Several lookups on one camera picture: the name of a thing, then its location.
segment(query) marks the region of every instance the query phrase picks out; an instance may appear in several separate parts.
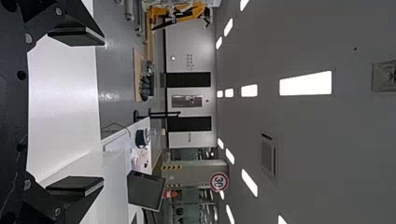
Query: yellow crane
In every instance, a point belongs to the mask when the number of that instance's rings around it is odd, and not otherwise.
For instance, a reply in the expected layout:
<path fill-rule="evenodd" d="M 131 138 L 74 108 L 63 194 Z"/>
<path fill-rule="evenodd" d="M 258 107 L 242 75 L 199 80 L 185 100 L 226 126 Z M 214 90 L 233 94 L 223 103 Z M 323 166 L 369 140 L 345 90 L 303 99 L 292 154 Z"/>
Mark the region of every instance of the yellow crane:
<path fill-rule="evenodd" d="M 152 30 L 162 29 L 166 26 L 176 24 L 183 21 L 191 21 L 195 19 L 203 19 L 206 22 L 206 27 L 211 23 L 211 10 L 206 4 L 196 2 L 194 4 L 181 4 L 170 7 L 151 7 L 148 11 L 149 22 L 156 24 L 159 17 L 170 18 L 160 25 L 154 26 Z"/>

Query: gray floor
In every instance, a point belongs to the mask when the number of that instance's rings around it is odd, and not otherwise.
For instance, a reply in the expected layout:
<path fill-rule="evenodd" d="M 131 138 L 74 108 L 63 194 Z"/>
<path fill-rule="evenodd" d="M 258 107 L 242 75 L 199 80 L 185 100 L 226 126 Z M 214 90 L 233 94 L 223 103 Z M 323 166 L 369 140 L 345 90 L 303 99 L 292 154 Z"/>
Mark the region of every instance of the gray floor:
<path fill-rule="evenodd" d="M 96 66 L 98 76 L 99 112 L 101 127 L 111 123 L 121 126 L 133 124 L 133 112 L 139 110 L 141 115 L 154 111 L 164 111 L 164 88 L 160 88 L 160 75 L 163 65 L 163 32 L 157 32 L 157 73 L 155 77 L 155 96 L 145 103 L 134 101 L 134 48 L 144 54 L 144 38 L 134 31 L 134 22 L 125 20 L 124 5 L 115 1 L 96 0 L 93 2 L 94 17 L 106 36 L 106 46 L 96 49 Z M 163 123 L 153 120 L 151 127 L 161 133 Z M 102 130 L 102 139 L 121 129 L 112 126 L 111 131 Z M 164 137 L 156 136 L 152 141 L 153 159 L 155 162 Z"/>

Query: black machine frame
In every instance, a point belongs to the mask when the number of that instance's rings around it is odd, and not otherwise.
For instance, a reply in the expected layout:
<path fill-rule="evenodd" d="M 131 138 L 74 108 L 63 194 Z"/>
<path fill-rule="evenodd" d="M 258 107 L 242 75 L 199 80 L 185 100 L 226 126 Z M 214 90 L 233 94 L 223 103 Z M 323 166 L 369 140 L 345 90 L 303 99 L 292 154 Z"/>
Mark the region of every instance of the black machine frame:
<path fill-rule="evenodd" d="M 104 187 L 102 177 L 69 176 L 55 183 L 61 190 L 54 193 L 26 172 L 27 52 L 44 35 L 71 47 L 105 44 L 105 35 L 80 0 L 0 0 L 2 224 L 79 223 Z M 81 191 L 89 193 L 76 194 Z"/>

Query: round sign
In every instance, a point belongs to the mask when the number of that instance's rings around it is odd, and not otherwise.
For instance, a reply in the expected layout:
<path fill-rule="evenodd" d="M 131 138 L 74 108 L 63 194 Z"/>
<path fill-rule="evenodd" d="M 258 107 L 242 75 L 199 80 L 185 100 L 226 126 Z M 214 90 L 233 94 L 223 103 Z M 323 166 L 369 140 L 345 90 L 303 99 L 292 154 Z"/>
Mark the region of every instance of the round sign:
<path fill-rule="evenodd" d="M 224 173 L 215 173 L 210 176 L 210 188 L 215 192 L 226 190 L 230 185 L 230 178 Z"/>

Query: ceiling light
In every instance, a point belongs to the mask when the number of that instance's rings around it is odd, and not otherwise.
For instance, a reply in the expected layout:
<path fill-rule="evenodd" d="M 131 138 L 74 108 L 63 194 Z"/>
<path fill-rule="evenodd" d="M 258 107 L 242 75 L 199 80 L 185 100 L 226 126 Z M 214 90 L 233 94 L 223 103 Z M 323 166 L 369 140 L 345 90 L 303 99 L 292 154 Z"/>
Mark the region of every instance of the ceiling light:
<path fill-rule="evenodd" d="M 243 86 L 241 88 L 242 97 L 256 97 L 259 94 L 259 87 L 257 84 Z"/>
<path fill-rule="evenodd" d="M 224 36 L 227 36 L 230 33 L 231 29 L 233 29 L 233 18 L 230 18 L 227 25 L 225 26 Z"/>
<path fill-rule="evenodd" d="M 279 215 L 277 217 L 277 224 L 288 224 L 288 223 L 285 221 L 285 219 L 281 215 Z"/>
<path fill-rule="evenodd" d="M 223 97 L 223 91 L 218 91 L 218 98 L 222 98 Z"/>
<path fill-rule="evenodd" d="M 332 71 L 280 79 L 279 94 L 281 96 L 330 95 L 332 94 Z"/>
<path fill-rule="evenodd" d="M 243 11 L 245 9 L 245 7 L 248 5 L 248 1 L 249 0 L 241 0 L 241 11 Z"/>
<path fill-rule="evenodd" d="M 233 156 L 233 153 L 231 153 L 231 151 L 227 148 L 225 149 L 225 155 L 227 157 L 227 159 L 230 161 L 230 163 L 232 165 L 235 164 L 235 157 Z"/>
<path fill-rule="evenodd" d="M 257 187 L 257 184 L 254 183 L 253 179 L 244 169 L 242 169 L 242 179 L 245 181 L 245 184 L 247 184 L 247 187 L 254 194 L 254 196 L 256 198 L 259 197 L 259 188 Z"/>
<path fill-rule="evenodd" d="M 233 97 L 233 89 L 225 90 L 225 97 L 227 97 L 227 98 Z"/>
<path fill-rule="evenodd" d="M 230 219 L 231 224 L 235 224 L 235 220 L 233 219 L 233 212 L 231 212 L 230 205 L 225 205 L 225 209 L 227 210 L 228 219 Z"/>
<path fill-rule="evenodd" d="M 218 145 L 221 149 L 224 149 L 224 143 L 221 141 L 221 139 L 218 138 Z"/>
<path fill-rule="evenodd" d="M 216 42 L 216 49 L 219 49 L 222 45 L 222 36 L 219 37 L 218 42 Z"/>
<path fill-rule="evenodd" d="M 224 191 L 221 190 L 221 191 L 219 192 L 219 194 L 220 194 L 221 199 L 224 200 L 224 198 L 225 198 L 225 197 L 224 197 L 224 196 L 225 196 L 225 195 L 224 195 Z"/>
<path fill-rule="evenodd" d="M 213 218 L 215 219 L 215 221 L 219 221 L 218 208 L 216 206 L 213 207 L 213 213 Z"/>

